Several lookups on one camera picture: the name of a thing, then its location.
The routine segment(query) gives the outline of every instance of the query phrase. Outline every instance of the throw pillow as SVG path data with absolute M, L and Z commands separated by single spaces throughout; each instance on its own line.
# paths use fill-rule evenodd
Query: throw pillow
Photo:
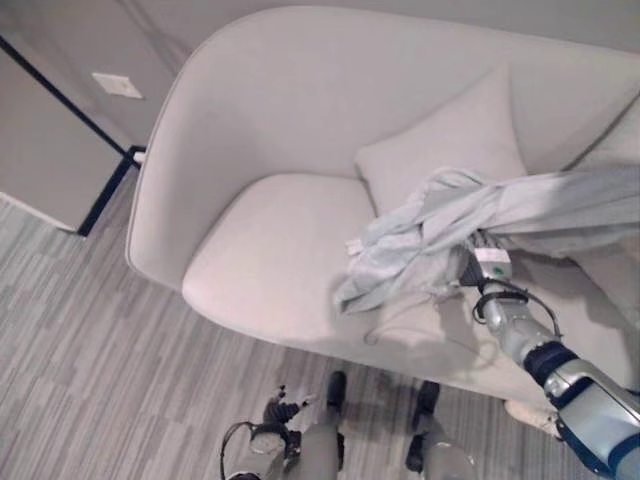
M 402 206 L 441 167 L 506 180 L 526 175 L 511 119 L 509 68 L 502 65 L 409 130 L 361 148 L 356 164 L 379 215 Z

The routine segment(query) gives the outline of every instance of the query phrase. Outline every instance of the light blue cloth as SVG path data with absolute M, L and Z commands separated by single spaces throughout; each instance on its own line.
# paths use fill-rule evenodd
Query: light blue cloth
M 407 203 L 347 242 L 353 256 L 334 293 L 339 312 L 382 305 L 404 292 L 456 292 L 476 230 L 508 250 L 553 257 L 613 243 L 640 228 L 640 166 L 532 175 L 491 182 L 437 171 Z

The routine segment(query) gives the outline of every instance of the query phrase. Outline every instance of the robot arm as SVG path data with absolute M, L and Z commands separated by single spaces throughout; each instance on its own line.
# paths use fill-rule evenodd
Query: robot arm
M 475 236 L 474 256 L 461 284 L 482 294 L 477 312 L 502 350 L 544 389 L 558 410 L 560 435 L 594 473 L 618 480 L 640 477 L 640 405 L 591 363 L 581 360 L 529 311 L 532 295 L 508 282 L 505 250 Z

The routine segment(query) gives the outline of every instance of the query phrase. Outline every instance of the striped gray carpet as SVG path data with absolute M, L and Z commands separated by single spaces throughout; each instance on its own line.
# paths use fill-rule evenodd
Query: striped gray carpet
M 231 422 L 258 420 L 281 383 L 322 392 L 334 369 L 349 378 L 341 478 L 416 478 L 402 467 L 416 380 L 230 332 L 127 268 L 135 176 L 87 239 L 0 205 L 0 478 L 215 479 Z M 445 388 L 437 415 L 482 479 L 593 478 L 496 399 Z

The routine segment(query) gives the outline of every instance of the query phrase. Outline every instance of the wall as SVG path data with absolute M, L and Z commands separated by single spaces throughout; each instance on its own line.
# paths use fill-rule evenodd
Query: wall
M 120 160 L 1 51 L 0 145 L 0 198 L 68 230 Z
M 640 0 L 4 0 L 0 32 L 37 51 L 48 63 L 40 66 L 65 81 L 117 138 L 146 143 L 173 79 L 198 44 L 243 15 L 291 3 L 425 16 L 640 52 Z M 106 95 L 93 71 L 130 76 L 146 99 Z

